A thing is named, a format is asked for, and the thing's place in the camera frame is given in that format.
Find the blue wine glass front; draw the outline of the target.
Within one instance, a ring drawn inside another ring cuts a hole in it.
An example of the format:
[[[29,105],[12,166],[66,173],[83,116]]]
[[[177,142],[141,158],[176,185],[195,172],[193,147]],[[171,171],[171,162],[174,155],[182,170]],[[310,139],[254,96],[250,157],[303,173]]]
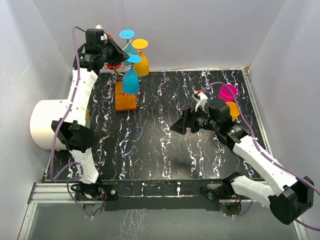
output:
[[[141,62],[141,57],[136,54],[129,54],[127,61],[129,62],[130,69],[123,76],[122,91],[128,95],[134,95],[139,91],[139,77],[134,70],[134,64]]]

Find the magenta wine glass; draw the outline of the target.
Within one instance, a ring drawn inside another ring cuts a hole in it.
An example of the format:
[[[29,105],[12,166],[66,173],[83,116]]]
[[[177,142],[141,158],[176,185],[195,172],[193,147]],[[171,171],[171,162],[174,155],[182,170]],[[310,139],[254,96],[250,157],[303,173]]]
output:
[[[238,89],[231,84],[227,84],[227,86],[230,88],[230,90],[226,86],[222,86],[219,91],[218,98],[224,100],[225,102],[233,102],[234,96],[237,96]]]

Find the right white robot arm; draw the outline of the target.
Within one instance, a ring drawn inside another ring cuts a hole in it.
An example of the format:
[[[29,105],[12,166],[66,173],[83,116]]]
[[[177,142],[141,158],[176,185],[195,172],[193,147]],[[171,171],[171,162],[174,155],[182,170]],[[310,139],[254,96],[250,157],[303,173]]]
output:
[[[313,206],[313,181],[307,176],[298,179],[278,167],[278,161],[254,143],[250,131],[233,121],[230,107],[224,100],[211,100],[208,103],[208,111],[206,113],[196,107],[185,109],[181,118],[170,126],[170,130],[181,135],[185,135],[187,129],[190,129],[191,133],[200,129],[214,132],[220,143],[248,162],[266,183],[234,172],[224,178],[222,185],[215,189],[201,187],[206,197],[248,197],[268,207],[285,225],[291,224]]]

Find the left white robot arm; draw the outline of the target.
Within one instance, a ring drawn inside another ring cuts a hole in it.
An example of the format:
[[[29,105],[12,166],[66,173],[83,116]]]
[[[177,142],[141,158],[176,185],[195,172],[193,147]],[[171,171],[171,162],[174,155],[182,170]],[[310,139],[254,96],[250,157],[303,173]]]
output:
[[[116,66],[129,58],[103,29],[101,25],[85,30],[85,43],[75,46],[72,83],[61,113],[51,122],[54,132],[51,156],[61,142],[74,159],[80,172],[79,181],[87,185],[86,194],[93,200],[103,195],[98,184],[99,173],[93,160],[92,145],[94,132],[87,123],[87,109],[93,87],[100,70],[108,63]]]

